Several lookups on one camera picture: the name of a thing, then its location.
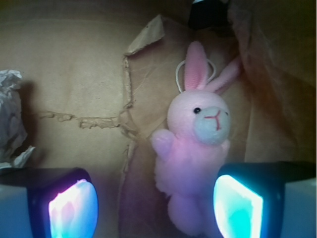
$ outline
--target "bunny snout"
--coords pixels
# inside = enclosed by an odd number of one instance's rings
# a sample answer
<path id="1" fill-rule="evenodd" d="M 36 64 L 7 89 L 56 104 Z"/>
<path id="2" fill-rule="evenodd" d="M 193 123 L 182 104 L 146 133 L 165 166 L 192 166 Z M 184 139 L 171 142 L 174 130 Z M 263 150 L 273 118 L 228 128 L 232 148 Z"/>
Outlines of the bunny snout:
<path id="1" fill-rule="evenodd" d="M 196 109 L 194 131 L 197 139 L 207 145 L 218 145 L 225 141 L 230 131 L 229 112 L 219 107 Z"/>

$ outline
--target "bunny eye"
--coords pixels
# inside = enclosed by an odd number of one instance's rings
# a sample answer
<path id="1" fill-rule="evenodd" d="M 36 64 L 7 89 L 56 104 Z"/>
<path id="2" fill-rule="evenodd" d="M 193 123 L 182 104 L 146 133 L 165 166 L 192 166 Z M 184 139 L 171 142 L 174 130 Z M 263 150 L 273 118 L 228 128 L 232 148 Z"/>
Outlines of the bunny eye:
<path id="1" fill-rule="evenodd" d="M 194 113 L 195 113 L 195 114 L 198 114 L 200 111 L 201 111 L 200 108 L 195 108 L 195 109 L 194 109 Z"/>

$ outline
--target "led light panel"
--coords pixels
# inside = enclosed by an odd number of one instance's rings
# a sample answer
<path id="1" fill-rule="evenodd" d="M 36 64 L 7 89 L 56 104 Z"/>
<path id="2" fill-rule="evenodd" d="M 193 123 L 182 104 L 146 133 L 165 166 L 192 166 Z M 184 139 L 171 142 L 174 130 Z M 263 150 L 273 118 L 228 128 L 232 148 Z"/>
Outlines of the led light panel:
<path id="1" fill-rule="evenodd" d="M 225 238 L 259 238 L 263 198 L 229 175 L 220 176 L 214 186 L 214 212 Z"/>
<path id="2" fill-rule="evenodd" d="M 52 238 L 91 238 L 98 218 L 94 186 L 79 180 L 49 203 Z"/>

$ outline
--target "bunny ear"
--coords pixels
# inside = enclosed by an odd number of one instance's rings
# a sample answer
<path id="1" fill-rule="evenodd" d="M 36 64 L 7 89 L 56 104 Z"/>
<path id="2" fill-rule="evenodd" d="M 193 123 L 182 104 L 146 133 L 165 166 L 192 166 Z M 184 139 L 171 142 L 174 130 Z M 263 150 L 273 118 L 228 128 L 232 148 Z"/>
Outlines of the bunny ear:
<path id="1" fill-rule="evenodd" d="M 220 94 L 223 92 L 227 86 L 230 85 L 242 72 L 243 66 L 240 56 L 236 57 L 231 61 L 226 68 L 221 72 L 221 74 L 212 80 L 206 87 L 205 90 L 208 90 L 213 93 Z"/>
<path id="2" fill-rule="evenodd" d="M 190 44 L 185 61 L 185 90 L 204 89 L 207 84 L 208 63 L 204 47 L 198 41 Z"/>

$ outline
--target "bunny body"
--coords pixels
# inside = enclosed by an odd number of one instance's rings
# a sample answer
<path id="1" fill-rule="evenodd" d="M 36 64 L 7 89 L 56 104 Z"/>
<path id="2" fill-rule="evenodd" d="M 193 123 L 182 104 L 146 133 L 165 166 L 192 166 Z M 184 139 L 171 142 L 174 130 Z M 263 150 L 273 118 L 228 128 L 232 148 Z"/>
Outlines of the bunny body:
<path id="1" fill-rule="evenodd" d="M 214 227 L 212 189 L 230 147 L 230 113 L 214 92 L 236 78 L 240 66 L 237 58 L 207 84 L 206 55 L 202 45 L 193 42 L 186 57 L 185 91 L 168 110 L 169 130 L 158 130 L 152 136 L 158 154 L 157 188 L 170 196 L 171 221 L 190 236 L 220 236 Z"/>

